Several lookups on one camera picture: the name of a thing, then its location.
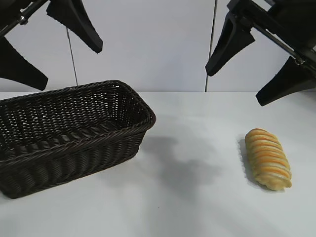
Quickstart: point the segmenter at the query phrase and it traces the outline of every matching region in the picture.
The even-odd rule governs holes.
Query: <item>white wall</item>
[[[213,49],[221,34],[229,0],[218,0],[214,26]],[[265,10],[264,0],[254,0]],[[289,55],[253,29],[256,41],[235,55],[216,75],[208,79],[208,91],[259,91],[286,62]]]
[[[104,49],[71,34],[80,84],[120,79],[138,91],[204,91],[215,0],[83,1]]]
[[[26,26],[17,26],[6,37],[26,60],[48,77],[47,89],[76,85],[66,28],[47,16],[47,4],[30,18]],[[0,91],[36,89],[0,79]]]

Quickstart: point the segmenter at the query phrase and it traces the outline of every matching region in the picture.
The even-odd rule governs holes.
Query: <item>glazed pastry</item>
[[[256,181],[271,190],[292,186],[291,167],[276,136],[256,128],[248,132],[245,143]]]

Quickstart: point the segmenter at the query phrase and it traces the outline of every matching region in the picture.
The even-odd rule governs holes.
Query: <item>dark brown wicker basket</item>
[[[138,152],[155,114],[120,81],[0,101],[0,190],[23,197]]]

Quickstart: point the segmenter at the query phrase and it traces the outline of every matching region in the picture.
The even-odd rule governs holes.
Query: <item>metal rod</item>
[[[274,0],[265,0],[270,6],[273,6],[276,2]]]
[[[28,19],[48,0],[38,0],[31,5],[29,5],[21,14],[17,16],[17,19],[14,19],[9,25],[0,30],[0,39],[8,34],[14,27],[18,24],[25,25]]]
[[[304,61],[296,52],[294,52],[293,49],[291,49],[289,46],[285,45],[282,41],[275,38],[272,34],[270,34],[265,29],[258,26],[256,23],[254,23],[254,28],[256,28],[258,31],[260,31],[262,34],[264,34],[266,37],[271,39],[274,43],[276,43],[278,46],[280,46],[283,50],[288,52],[293,58]]]

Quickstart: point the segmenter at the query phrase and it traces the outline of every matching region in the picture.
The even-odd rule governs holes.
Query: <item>white tabletop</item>
[[[1,196],[0,236],[315,236],[316,93],[265,107],[255,93],[141,96],[157,123],[134,159],[27,197]],[[244,171],[243,137],[256,127],[283,144],[291,189],[264,190]]]

